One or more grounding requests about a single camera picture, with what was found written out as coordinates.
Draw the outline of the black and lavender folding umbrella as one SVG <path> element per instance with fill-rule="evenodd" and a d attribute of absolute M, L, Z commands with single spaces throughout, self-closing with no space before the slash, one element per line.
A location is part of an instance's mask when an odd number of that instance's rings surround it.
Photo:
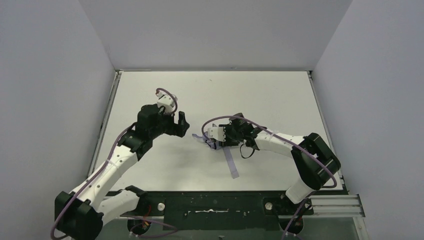
<path fill-rule="evenodd" d="M 237 167 L 236 167 L 236 164 L 235 164 L 235 161 L 233 159 L 233 155 L 232 155 L 229 147 L 221 147 L 221 146 L 217 145 L 213 140 L 207 139 L 203 135 L 200 136 L 200 135 L 193 133 L 192 137 L 195 138 L 195 139 L 198 139 L 199 141 L 201 140 L 202 142 L 207 144 L 213 150 L 217 150 L 217 151 L 222 150 L 223 153 L 224 153 L 224 156 L 225 156 L 231 177 L 233 179 L 240 177 L 239 172 L 238 172 Z"/>

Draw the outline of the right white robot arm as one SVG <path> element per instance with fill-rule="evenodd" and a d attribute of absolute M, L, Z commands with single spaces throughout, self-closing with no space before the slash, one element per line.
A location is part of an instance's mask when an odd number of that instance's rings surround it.
<path fill-rule="evenodd" d="M 293 159 L 299 178 L 285 192 L 293 204 L 319 191 L 328 181 L 333 182 L 333 188 L 337 186 L 335 174 L 341 163 L 319 134 L 283 134 L 248 120 L 242 113 L 227 119 L 227 124 L 213 125 L 204 135 L 214 147 L 244 145 L 254 151 L 269 151 Z"/>

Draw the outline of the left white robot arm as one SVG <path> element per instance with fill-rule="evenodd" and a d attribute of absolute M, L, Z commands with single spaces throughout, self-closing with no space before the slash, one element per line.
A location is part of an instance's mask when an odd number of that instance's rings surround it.
<path fill-rule="evenodd" d="M 165 134 L 184 137 L 190 124 L 185 113 L 166 111 L 164 106 L 147 104 L 141 107 L 136 122 L 124 129 L 112 144 L 103 162 L 84 182 L 71 192 L 60 192 L 54 200 L 54 224 L 50 238 L 94 240 L 102 228 L 121 215 L 136 210 L 146 192 L 130 185 L 115 196 L 105 196 L 123 174 L 134 166 L 152 147 L 153 141 Z"/>

